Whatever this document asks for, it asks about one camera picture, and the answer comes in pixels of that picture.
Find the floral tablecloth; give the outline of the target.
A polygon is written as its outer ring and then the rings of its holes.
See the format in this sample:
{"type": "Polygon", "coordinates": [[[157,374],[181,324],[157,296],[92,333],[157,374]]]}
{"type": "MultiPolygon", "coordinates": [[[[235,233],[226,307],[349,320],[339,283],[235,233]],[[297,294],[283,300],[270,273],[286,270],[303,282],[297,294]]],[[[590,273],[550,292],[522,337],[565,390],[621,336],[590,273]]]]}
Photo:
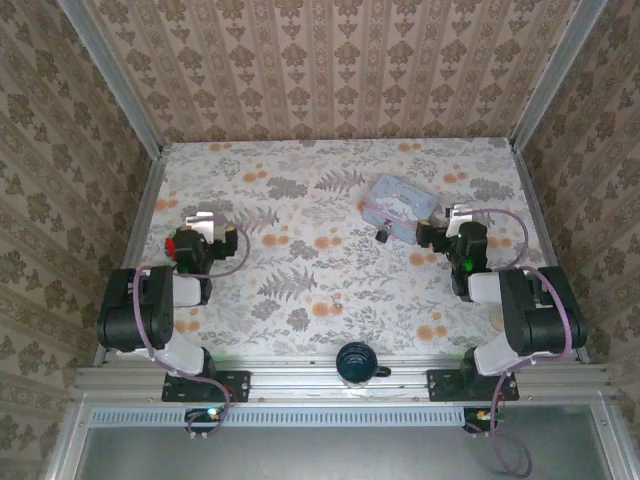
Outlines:
{"type": "Polygon", "coordinates": [[[451,290],[428,249],[375,240],[364,200],[382,175],[469,204],[488,228],[488,262],[515,259],[531,222],[503,138],[183,143],[173,145],[142,263],[163,265],[165,239],[212,212],[246,236],[218,261],[209,303],[179,308],[178,332],[214,356],[324,356],[350,341],[379,354],[457,355],[492,340],[499,312],[451,290]]]}

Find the dark blue mug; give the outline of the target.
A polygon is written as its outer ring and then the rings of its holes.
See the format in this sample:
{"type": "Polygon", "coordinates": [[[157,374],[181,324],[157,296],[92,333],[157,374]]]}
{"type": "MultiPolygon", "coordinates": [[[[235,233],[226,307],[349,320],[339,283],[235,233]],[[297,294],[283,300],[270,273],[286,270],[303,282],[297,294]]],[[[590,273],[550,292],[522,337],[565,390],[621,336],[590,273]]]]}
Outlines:
{"type": "Polygon", "coordinates": [[[373,378],[388,378],[392,371],[381,366],[375,351],[366,343],[350,342],[336,356],[336,371],[350,388],[364,387],[373,378]]]}

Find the small black controller box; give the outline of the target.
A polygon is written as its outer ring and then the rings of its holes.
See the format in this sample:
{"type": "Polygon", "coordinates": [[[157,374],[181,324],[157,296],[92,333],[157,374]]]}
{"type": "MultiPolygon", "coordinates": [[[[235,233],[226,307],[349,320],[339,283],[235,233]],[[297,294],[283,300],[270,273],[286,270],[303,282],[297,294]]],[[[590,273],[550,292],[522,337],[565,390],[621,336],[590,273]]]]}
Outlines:
{"type": "Polygon", "coordinates": [[[191,437],[207,437],[218,428],[224,414],[224,407],[188,409],[184,415],[185,429],[191,437]]]}
{"type": "Polygon", "coordinates": [[[494,419],[488,409],[464,407],[463,429],[470,434],[488,435],[491,428],[496,428],[500,421],[494,419]]]}

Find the aluminium side rail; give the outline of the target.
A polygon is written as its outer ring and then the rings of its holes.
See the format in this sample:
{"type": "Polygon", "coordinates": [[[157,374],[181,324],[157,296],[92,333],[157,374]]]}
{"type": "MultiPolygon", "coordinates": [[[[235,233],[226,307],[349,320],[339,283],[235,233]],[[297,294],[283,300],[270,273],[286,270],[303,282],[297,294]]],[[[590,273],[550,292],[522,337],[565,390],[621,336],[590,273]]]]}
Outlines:
{"type": "Polygon", "coordinates": [[[518,362],[561,359],[580,351],[589,327],[565,271],[558,265],[523,155],[511,149],[531,222],[515,220],[522,242],[509,266],[503,306],[507,339],[518,362]]]}
{"type": "Polygon", "coordinates": [[[170,149],[164,148],[151,163],[136,217],[130,231],[125,254],[121,264],[116,267],[116,270],[140,266],[158,194],[164,180],[169,154],[170,149]]]}

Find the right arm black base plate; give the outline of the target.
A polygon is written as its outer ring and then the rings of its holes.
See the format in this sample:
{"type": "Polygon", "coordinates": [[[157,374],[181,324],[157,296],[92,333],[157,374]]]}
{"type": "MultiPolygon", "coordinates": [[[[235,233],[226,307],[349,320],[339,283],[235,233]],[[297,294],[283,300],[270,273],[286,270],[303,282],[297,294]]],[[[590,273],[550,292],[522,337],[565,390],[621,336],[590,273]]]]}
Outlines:
{"type": "Polygon", "coordinates": [[[500,376],[466,378],[458,369],[428,370],[426,377],[432,402],[488,402],[493,399],[500,380],[500,376]]]}

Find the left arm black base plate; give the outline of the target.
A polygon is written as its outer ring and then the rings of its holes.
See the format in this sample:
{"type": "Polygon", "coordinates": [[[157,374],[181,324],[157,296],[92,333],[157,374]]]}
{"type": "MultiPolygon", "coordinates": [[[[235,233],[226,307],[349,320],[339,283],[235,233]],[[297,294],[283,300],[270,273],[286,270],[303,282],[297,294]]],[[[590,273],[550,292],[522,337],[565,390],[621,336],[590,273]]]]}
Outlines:
{"type": "MultiPolygon", "coordinates": [[[[225,388],[231,402],[248,401],[251,388],[250,371],[218,371],[214,380],[225,388]]],[[[220,389],[210,383],[166,374],[161,400],[173,403],[224,403],[225,397],[220,389]]]]}

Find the aluminium front rail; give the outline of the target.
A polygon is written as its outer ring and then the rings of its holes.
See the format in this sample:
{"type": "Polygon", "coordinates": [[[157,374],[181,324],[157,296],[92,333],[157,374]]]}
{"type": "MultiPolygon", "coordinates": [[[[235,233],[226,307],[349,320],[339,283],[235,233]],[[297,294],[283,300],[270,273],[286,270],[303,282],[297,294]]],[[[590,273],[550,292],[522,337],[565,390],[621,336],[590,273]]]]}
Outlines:
{"type": "MultiPolygon", "coordinates": [[[[350,388],[339,379],[332,355],[316,357],[230,357],[222,370],[251,373],[251,404],[320,405],[425,404],[429,401],[427,372],[456,368],[453,356],[383,356],[388,378],[376,378],[364,387],[350,388]]],[[[141,358],[108,355],[99,367],[77,372],[74,394],[96,402],[134,404],[161,399],[165,371],[141,358]]],[[[520,400],[526,405],[578,405],[613,399],[615,389],[606,369],[577,358],[541,361],[516,373],[520,400]]]]}

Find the aluminium frame post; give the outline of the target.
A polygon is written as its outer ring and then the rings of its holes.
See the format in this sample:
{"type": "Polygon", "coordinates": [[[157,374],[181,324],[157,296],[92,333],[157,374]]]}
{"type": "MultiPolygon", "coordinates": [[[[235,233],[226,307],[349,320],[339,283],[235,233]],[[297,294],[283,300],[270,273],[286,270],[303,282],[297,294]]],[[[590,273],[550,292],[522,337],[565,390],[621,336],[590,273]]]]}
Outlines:
{"type": "Polygon", "coordinates": [[[101,31],[86,0],[58,0],[60,7],[84,44],[106,81],[114,98],[152,161],[163,149],[163,141],[147,115],[143,103],[127,78],[124,62],[116,58],[113,48],[101,31]]]}
{"type": "Polygon", "coordinates": [[[580,0],[510,137],[522,151],[558,92],[608,0],[580,0]]]}

